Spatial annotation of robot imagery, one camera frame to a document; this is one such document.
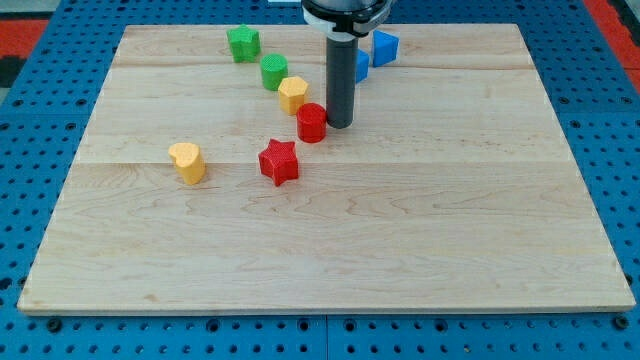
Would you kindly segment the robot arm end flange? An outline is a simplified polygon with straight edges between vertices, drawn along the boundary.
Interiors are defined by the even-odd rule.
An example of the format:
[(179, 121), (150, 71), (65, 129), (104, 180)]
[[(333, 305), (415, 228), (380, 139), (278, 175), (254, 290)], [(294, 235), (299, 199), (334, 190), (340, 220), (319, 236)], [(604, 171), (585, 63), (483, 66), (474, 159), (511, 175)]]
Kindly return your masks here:
[(302, 0), (304, 20), (339, 42), (362, 38), (384, 23), (395, 0)]

